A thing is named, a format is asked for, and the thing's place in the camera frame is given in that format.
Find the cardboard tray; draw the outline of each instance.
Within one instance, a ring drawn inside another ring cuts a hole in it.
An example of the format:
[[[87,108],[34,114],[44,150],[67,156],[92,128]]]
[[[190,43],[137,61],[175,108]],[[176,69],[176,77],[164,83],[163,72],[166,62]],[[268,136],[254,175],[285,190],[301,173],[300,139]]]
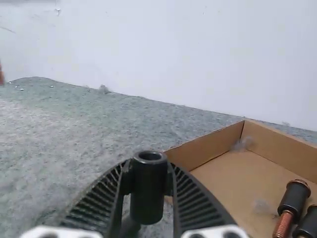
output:
[[[245,141],[246,149],[235,145]],[[272,236],[276,217],[257,213],[265,200],[276,210],[286,184],[304,179],[317,203],[317,147],[263,124],[245,120],[166,151],[169,160],[191,172],[213,193],[247,233]]]

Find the black cylinder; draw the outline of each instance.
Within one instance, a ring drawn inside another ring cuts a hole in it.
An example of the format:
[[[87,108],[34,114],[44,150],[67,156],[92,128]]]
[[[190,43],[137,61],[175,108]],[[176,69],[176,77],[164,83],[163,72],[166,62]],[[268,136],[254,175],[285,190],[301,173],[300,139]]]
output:
[[[293,214],[294,223],[297,223],[303,212],[305,202],[310,195],[311,190],[305,181],[301,179],[290,181],[277,208],[279,215],[284,211],[290,211]]]
[[[311,205],[306,216],[293,232],[293,238],[317,238],[317,204]]]
[[[154,224],[163,216],[166,155],[157,151],[138,152],[131,159],[131,165],[133,187],[130,216],[140,224]]]

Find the copper bolt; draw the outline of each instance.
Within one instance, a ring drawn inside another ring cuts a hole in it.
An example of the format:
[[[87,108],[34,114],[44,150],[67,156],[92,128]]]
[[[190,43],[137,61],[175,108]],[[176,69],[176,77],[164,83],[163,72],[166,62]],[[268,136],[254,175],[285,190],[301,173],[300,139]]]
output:
[[[273,238],[286,238],[291,228],[292,222],[293,213],[285,210],[276,223],[276,227],[273,232]]]

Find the black plastic jaw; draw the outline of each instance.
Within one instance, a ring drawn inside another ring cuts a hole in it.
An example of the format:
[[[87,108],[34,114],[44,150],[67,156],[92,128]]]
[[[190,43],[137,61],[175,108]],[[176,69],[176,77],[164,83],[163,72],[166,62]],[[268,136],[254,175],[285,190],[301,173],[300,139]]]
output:
[[[130,216],[122,219],[128,194]],[[236,224],[199,181],[165,154],[142,151],[95,180],[64,210],[58,225],[123,238],[161,220],[165,195],[173,197],[174,238],[188,230]]]

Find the carpet floor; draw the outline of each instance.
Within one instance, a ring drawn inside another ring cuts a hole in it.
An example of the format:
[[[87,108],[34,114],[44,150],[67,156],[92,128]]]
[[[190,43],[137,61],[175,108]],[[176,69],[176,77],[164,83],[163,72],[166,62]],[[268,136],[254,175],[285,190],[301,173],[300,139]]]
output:
[[[89,183],[138,150],[167,150],[242,119],[46,78],[7,83],[0,87],[1,237],[52,223]],[[267,124],[317,143],[317,132]],[[166,204],[163,219],[139,237],[172,232]]]

